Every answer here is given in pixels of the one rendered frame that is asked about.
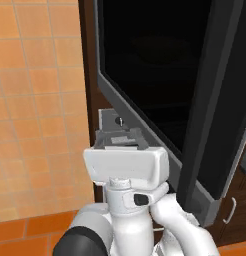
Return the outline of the dark brown cupboard door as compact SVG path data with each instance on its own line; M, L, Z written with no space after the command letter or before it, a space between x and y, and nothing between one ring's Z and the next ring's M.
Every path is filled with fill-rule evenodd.
M232 197L236 199L237 207L230 223L226 225L223 219L226 219L231 211ZM246 241L246 173L240 165L237 165L214 224L208 227L207 230L213 236L217 246Z

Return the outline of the black glass microwave door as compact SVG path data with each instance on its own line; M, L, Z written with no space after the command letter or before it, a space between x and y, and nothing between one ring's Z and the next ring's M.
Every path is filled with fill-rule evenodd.
M97 83L129 128L182 167L213 0L93 0Z

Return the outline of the dark brown tall cabinet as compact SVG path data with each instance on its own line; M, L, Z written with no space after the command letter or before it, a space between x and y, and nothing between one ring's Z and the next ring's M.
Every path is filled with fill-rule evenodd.
M83 52L83 66L87 99L90 145L95 142L99 128L98 110L111 108L97 86L93 0L78 0Z

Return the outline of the black microwave oven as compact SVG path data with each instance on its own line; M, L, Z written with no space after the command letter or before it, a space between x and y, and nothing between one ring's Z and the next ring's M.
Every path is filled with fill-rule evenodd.
M97 84L214 223L246 140L246 0L93 0Z

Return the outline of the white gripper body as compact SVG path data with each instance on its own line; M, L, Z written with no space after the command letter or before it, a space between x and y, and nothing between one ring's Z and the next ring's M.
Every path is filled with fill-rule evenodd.
M132 186L159 186L169 177L168 153L163 147L88 148L83 158L94 182L106 183L110 178L129 179Z

